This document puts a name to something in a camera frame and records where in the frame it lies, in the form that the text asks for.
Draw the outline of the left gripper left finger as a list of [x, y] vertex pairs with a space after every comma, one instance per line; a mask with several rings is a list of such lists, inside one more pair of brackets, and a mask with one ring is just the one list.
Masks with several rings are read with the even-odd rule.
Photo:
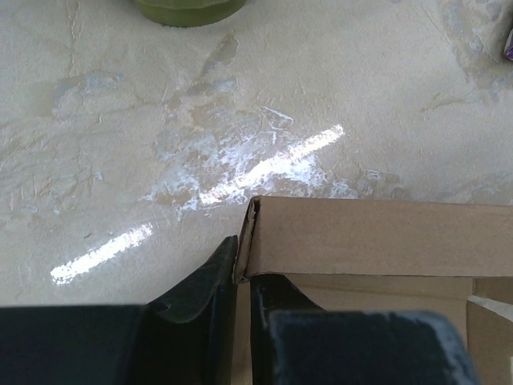
[[2, 383], [230, 383], [237, 246], [145, 305], [2, 308]]

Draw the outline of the purple candy bar wrapper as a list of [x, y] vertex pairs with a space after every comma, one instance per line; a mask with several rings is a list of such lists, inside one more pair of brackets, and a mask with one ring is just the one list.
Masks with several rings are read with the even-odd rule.
[[503, 55], [506, 59], [511, 61], [513, 60], [513, 30], [511, 30], [507, 37], [507, 41], [503, 49]]

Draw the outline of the brown cardboard paper box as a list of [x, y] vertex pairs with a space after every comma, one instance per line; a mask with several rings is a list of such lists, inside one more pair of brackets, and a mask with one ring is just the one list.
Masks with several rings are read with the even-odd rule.
[[512, 381], [509, 206], [254, 197], [233, 277], [259, 274], [327, 310], [444, 314], [483, 383]]

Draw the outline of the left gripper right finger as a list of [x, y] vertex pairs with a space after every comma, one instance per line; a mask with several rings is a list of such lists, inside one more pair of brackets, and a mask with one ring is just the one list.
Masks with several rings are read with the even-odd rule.
[[250, 280], [255, 384], [478, 384], [459, 332], [430, 311], [327, 311], [286, 276]]

